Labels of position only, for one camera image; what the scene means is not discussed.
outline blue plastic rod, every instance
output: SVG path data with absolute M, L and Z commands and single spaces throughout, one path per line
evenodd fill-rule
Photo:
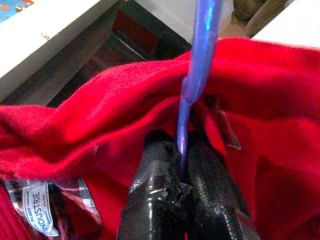
M 177 147 L 181 153 L 180 175 L 184 178 L 187 166 L 188 122 L 192 104 L 202 94 L 210 73 L 216 41 L 222 0 L 198 0 L 194 24 L 191 62 L 183 79 L 177 124 Z

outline red fleece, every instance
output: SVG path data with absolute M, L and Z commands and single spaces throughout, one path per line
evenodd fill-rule
M 174 135 L 189 54 L 108 69 L 57 109 L 0 106 L 0 176 L 82 176 L 114 239 L 145 135 Z M 320 239 L 320 52 L 246 39 L 217 44 L 207 94 L 219 98 L 241 150 L 224 147 L 212 110 L 194 106 L 225 158 L 263 240 Z M 0 189 L 0 238 L 31 239 Z

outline red fabric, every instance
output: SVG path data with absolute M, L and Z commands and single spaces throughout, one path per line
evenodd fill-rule
M 145 135 L 175 133 L 189 57 L 108 69 L 57 109 L 1 106 L 1 177 L 83 176 L 103 239 L 114 239 Z M 225 157 L 261 238 L 320 239 L 320 52 L 220 40 L 205 92 L 218 96 L 242 150 L 224 147 L 202 99 L 193 126 Z M 17 215 L 9 200 L 0 208 L 2 239 L 32 239 L 19 221 L 10 224 Z

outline plaid lining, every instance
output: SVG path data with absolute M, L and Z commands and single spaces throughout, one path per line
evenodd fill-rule
M 101 236 L 102 223 L 88 187 L 82 178 L 47 182 L 53 226 L 59 236 L 48 237 L 33 229 L 26 219 L 23 188 L 27 181 L 4 181 L 11 203 L 25 224 L 41 240 L 96 240 Z

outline clothing label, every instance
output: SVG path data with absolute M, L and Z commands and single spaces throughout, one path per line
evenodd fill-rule
M 50 211 L 47 182 L 36 182 L 23 188 L 22 201 L 28 223 L 47 237 L 59 236 Z

